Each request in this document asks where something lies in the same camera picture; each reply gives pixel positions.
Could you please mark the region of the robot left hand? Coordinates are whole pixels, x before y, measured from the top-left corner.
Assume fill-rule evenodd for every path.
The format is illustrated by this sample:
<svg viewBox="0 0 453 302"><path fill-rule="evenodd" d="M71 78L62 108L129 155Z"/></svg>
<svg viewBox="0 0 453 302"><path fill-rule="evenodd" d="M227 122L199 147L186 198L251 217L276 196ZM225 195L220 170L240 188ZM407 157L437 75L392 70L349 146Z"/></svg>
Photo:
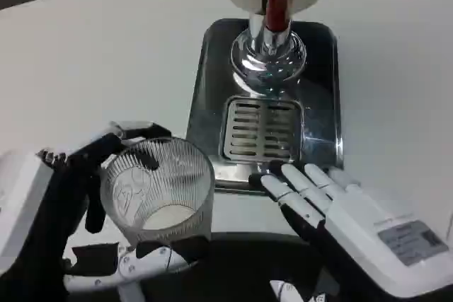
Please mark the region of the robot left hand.
<svg viewBox="0 0 453 302"><path fill-rule="evenodd" d="M1 156L1 300L64 301L139 283L206 258L214 170L152 122L113 122L71 153Z"/></svg>

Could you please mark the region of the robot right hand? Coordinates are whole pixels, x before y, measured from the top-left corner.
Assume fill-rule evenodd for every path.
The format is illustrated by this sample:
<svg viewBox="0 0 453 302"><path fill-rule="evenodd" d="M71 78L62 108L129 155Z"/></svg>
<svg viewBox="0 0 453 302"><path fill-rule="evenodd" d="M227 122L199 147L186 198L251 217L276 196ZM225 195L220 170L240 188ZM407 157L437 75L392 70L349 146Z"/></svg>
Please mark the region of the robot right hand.
<svg viewBox="0 0 453 302"><path fill-rule="evenodd" d="M248 182L322 256L349 301L452 300L452 248L397 198L313 163L272 161Z"/></svg>

